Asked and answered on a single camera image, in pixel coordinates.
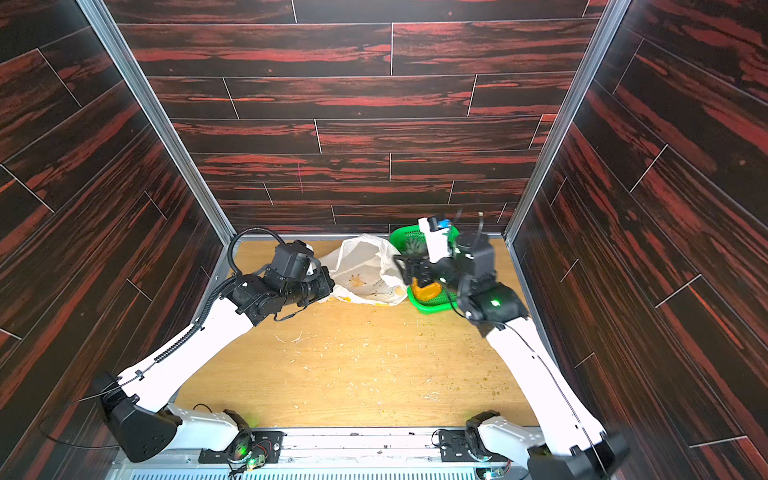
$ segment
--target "white plastic bag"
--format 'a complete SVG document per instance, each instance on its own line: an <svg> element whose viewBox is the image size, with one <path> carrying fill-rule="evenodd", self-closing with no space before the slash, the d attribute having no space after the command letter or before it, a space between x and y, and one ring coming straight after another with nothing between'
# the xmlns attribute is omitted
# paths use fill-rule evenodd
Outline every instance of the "white plastic bag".
<svg viewBox="0 0 768 480"><path fill-rule="evenodd" d="M336 282L330 296L344 302L397 305L408 294L392 261L399 251L386 239L364 233L344 240L320 259Z"/></svg>

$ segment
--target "plywood surface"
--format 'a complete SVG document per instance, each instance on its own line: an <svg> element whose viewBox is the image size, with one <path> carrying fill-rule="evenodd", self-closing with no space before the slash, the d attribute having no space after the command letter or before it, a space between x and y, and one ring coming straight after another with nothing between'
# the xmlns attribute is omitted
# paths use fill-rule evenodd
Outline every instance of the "plywood surface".
<svg viewBox="0 0 768 480"><path fill-rule="evenodd" d="M522 298L502 240L499 280ZM340 240L311 243L318 257ZM243 271L269 263L274 243L237 251ZM464 425L487 409L537 425L514 377L477 329L452 311L424 316L398 306L314 304L282 323L264 320L182 387L179 406L233 409L251 425Z"/></svg>

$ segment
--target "dark red wood wall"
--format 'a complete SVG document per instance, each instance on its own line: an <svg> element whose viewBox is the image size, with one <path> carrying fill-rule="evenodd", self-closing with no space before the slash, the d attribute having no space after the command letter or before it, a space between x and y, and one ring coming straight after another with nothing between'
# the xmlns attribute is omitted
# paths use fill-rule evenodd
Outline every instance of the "dark red wood wall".
<svg viewBox="0 0 768 480"><path fill-rule="evenodd" d="M108 0L237 229L515 210L599 0Z"/></svg>
<svg viewBox="0 0 768 480"><path fill-rule="evenodd" d="M190 321L221 244L74 0L3 2L0 478L101 478L90 393Z"/></svg>
<svg viewBox="0 0 768 480"><path fill-rule="evenodd" d="M627 480L768 478L766 12L634 0L515 239Z"/></svg>

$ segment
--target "green tray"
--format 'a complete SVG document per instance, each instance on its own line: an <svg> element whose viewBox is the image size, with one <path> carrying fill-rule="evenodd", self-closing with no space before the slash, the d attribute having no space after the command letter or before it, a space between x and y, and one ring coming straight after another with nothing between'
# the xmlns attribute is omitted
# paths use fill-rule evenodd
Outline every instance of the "green tray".
<svg viewBox="0 0 768 480"><path fill-rule="evenodd" d="M453 240L458 237L458 230L456 227L451 226L451 230L448 231L448 242L453 243ZM424 234L419 230L419 225L412 225L410 227L401 227L389 235L389 242L395 246L395 248L402 253L406 248L406 242L426 244ZM456 295L443 289L442 292L435 298L422 302L417 300L413 296L411 287L408 287L408 299L411 300L413 306L416 309L425 314L443 312L451 308L451 302L456 301Z"/></svg>

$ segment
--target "black cable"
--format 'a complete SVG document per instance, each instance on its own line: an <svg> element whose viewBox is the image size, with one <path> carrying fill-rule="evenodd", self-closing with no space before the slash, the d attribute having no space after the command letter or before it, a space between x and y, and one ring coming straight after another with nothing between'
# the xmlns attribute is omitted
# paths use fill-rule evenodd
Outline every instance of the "black cable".
<svg viewBox="0 0 768 480"><path fill-rule="evenodd" d="M450 306L451 306L451 309L452 309L454 312L456 312L456 315L460 316L460 317L461 317L461 318L463 318L463 319L467 319L467 317L466 317L466 316L464 316L464 315L462 315L461 313L459 313L459 312L458 312L458 310L456 309L456 307L455 307L455 306L453 306L453 302L448 302L448 305L450 305Z"/></svg>
<svg viewBox="0 0 768 480"><path fill-rule="evenodd" d="M242 465L242 466L240 466L239 468L232 468L232 464L230 463L230 461L229 461L229 460L227 460L227 465L229 465L229 466L230 466L230 475L229 475L229 478L235 478L235 477L237 477L239 474L241 474L241 473L245 472L246 468L248 468L248 465L247 465L247 464L245 464L245 465Z"/></svg>
<svg viewBox="0 0 768 480"><path fill-rule="evenodd" d="M131 382L133 382L135 379L141 378L141 377L142 377L142 376L143 376L143 375L144 375L144 374L145 374L145 373L146 373L146 372L147 372L147 371L148 371L150 368L152 368L152 367L154 366L154 364L155 364L155 363L157 363L157 362L153 362L153 363L151 363L151 364L150 364L150 365L149 365L149 366L148 366L146 369L144 369L144 370L142 370L141 372L137 373L137 374L134 376L134 378L132 378L132 379L128 380L128 381L127 381L127 382L125 382L125 383L121 383L120 385L118 385L118 386L116 386L116 387L114 387L114 388L112 388L112 389L109 389L109 390L104 390L103 392L101 392L101 393L97 393L96 395L91 395L91 396L83 397L83 398L81 398L81 399L73 400L73 401L71 401L71 402L67 402L67 403L65 403L65 404L64 404L64 405L63 405L63 406L60 408L60 410L64 410L64 409L66 409L67 407L69 407L69 406L72 406L72 405L74 405L74 404L76 404L76 403L84 402L85 400L95 399L96 397L99 397L99 396L102 396L102 395L106 395L106 394L108 394L108 393L112 393L112 392L114 392L115 390L119 390L119 389L123 388L124 386L126 386L128 383L131 383ZM120 446L119 446L119 445L105 445L105 446L101 446L101 447L91 447L91 446L87 446L87 445L76 445L76 444L74 444L74 443L65 442L64 440L55 439L55 438L51 437L51 436L50 436L48 433L46 433L46 432L43 430L43 422L45 422L45 420L48 420L48 419L50 419L50 418L51 418L51 415L46 415L46 416L44 416L42 419L40 419L40 422L38 422L38 424L37 424L37 428L38 428L38 431L39 431L39 432L40 432L40 433L41 433L41 434L42 434L42 435L43 435L45 438L47 438L48 440L50 440L51 442L54 442L54 443L58 443L59 445L64 445L64 446L67 446L67 447L69 447L69 448L71 448L71 449L80 449L80 450L107 450L107 449L116 449L116 448L120 448Z"/></svg>
<svg viewBox="0 0 768 480"><path fill-rule="evenodd" d="M285 245L285 240L280 238L280 235L278 235L277 233L273 232L272 230L270 230L268 228L253 227L253 228L247 228L247 229L243 230L242 232L238 233L237 235L235 235L235 237L232 239L232 241L230 241L230 244L227 247L227 262L230 264L230 268L235 273L235 276L242 276L243 275L243 271L241 269L237 268L237 265L235 265L235 259L233 258L233 254L234 254L234 251L235 251L235 244L237 243L237 241L243 235L245 235L246 233L250 233L250 232L264 232L264 233L268 233L269 235L272 235L272 237L274 237L274 239L277 240L278 242L280 242L282 245Z"/></svg>
<svg viewBox="0 0 768 480"><path fill-rule="evenodd" d="M58 443L59 445L64 445L69 447L70 449L80 449L80 450L108 450L108 449L119 449L119 445L105 445L103 447L89 447L86 445L75 445L74 443L65 442L64 440L59 440L51 437L49 434L43 432L42 426L38 423L38 431L48 440L51 442Z"/></svg>
<svg viewBox="0 0 768 480"><path fill-rule="evenodd" d="M299 310L298 312L293 312L293 313L291 313L290 315L284 316L284 317L283 317L283 318L281 318L281 319L277 318L277 314L275 313L275 321L276 321L276 322L283 322L284 320L288 320L289 318L293 318L293 317L294 317L294 316L295 316L297 313L301 313L301 312L303 312L304 310L306 310L306 308L307 308L308 306L309 306L309 305L305 306L304 308L302 308L302 309L301 309L301 310Z"/></svg>

